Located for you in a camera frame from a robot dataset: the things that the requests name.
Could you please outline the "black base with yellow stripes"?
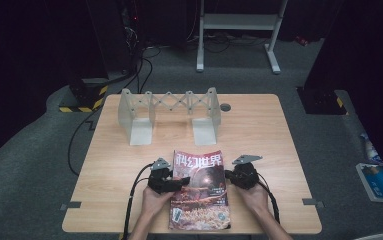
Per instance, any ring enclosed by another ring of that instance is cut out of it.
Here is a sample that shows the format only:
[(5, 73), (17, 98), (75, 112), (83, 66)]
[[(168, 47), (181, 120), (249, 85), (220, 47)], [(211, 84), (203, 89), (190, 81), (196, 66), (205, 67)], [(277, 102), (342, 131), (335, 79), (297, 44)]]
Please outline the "black base with yellow stripes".
[(106, 84), (86, 84), (82, 80), (68, 86), (68, 90), (59, 103), (59, 110), (63, 113), (93, 112), (102, 104)]
[(297, 93), (307, 114), (347, 115), (343, 101), (334, 91), (298, 87)]

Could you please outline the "grey tape piece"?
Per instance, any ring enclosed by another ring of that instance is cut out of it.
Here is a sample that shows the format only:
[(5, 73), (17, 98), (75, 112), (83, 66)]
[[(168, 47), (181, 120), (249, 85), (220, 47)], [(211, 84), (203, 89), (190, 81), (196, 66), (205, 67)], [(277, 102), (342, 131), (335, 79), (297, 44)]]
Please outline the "grey tape piece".
[(324, 208), (325, 207), (325, 205), (322, 201), (318, 201), (314, 198), (303, 198), (302, 202), (303, 202), (303, 205), (315, 206), (316, 208)]
[(73, 202), (63, 203), (60, 206), (60, 210), (61, 211), (66, 211), (69, 208), (80, 208), (81, 207), (81, 203), (82, 202), (80, 202), (80, 201), (73, 201)]

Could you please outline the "person's left hand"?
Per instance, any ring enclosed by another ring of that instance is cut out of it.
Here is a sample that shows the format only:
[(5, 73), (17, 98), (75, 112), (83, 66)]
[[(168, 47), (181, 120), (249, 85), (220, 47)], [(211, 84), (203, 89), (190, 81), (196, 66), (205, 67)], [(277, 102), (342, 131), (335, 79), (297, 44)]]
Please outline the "person's left hand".
[(147, 218), (153, 218), (163, 208), (165, 203), (173, 196), (173, 192), (157, 193), (150, 187), (143, 190), (142, 211)]

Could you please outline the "white flat object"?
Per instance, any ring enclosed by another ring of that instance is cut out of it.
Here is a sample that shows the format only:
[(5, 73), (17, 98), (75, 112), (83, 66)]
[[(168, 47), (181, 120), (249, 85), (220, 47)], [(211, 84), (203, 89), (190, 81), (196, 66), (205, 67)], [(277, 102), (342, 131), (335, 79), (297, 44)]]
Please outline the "white flat object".
[(363, 237), (355, 238), (353, 240), (383, 240), (383, 233), (363, 236)]

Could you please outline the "person's right hand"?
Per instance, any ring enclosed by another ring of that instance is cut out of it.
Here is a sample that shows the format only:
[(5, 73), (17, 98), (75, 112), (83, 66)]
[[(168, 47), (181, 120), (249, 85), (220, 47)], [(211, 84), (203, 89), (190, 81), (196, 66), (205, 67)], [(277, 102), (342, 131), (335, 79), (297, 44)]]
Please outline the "person's right hand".
[(268, 194), (260, 186), (256, 185), (248, 190), (236, 188), (246, 207), (256, 216), (263, 217), (269, 213)]

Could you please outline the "white expandable metal book rack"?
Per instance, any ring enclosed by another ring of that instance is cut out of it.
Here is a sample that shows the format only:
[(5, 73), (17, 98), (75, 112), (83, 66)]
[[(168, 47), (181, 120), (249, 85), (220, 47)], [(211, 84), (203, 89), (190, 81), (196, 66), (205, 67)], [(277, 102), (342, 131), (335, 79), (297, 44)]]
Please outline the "white expandable metal book rack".
[(204, 94), (186, 91), (183, 94), (166, 92), (133, 94), (129, 89), (121, 90), (118, 105), (118, 122), (126, 131), (130, 145), (150, 145), (156, 125), (158, 110), (174, 112), (184, 109), (190, 116), (194, 143), (197, 146), (217, 143), (221, 124), (221, 107), (217, 91), (211, 87)]

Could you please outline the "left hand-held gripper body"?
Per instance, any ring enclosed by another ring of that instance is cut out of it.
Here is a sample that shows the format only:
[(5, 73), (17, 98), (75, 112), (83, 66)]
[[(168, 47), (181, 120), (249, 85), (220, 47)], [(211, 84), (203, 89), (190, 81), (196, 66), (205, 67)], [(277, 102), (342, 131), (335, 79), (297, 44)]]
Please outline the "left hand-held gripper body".
[(148, 179), (148, 186), (155, 192), (165, 192), (165, 187), (168, 185), (179, 185), (176, 181), (172, 180), (172, 171), (170, 164), (163, 158), (158, 158), (150, 167), (151, 172)]

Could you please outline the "red illustrated magazine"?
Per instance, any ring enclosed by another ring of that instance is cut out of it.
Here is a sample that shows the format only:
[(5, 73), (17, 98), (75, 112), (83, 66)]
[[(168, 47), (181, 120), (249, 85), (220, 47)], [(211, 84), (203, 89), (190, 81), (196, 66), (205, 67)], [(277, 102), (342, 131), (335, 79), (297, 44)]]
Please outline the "red illustrated magazine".
[(189, 178), (189, 183), (171, 198), (170, 229), (218, 231), (230, 227), (221, 151), (200, 155), (175, 151), (173, 177)]

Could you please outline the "white metal stand frame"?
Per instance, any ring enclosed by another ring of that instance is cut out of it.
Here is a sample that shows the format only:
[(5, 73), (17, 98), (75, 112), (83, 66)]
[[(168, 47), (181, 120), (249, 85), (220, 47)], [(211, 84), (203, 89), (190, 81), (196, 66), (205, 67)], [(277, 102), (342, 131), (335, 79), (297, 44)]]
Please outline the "white metal stand frame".
[(269, 42), (264, 45), (271, 70), (274, 74), (281, 73), (274, 53), (280, 27), (284, 18), (288, 0), (281, 0), (276, 14), (217, 14), (205, 12), (205, 0), (200, 0), (198, 48), (196, 71), (204, 71), (204, 31), (205, 30), (254, 30), (271, 31)]

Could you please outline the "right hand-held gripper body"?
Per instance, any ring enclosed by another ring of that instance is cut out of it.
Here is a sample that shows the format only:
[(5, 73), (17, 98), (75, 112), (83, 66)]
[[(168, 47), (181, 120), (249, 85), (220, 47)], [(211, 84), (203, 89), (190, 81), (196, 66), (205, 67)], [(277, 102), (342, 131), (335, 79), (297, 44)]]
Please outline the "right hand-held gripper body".
[(235, 178), (237, 187), (248, 190), (259, 182), (259, 175), (253, 165), (254, 161), (261, 160), (261, 156), (257, 155), (241, 155), (233, 161)]

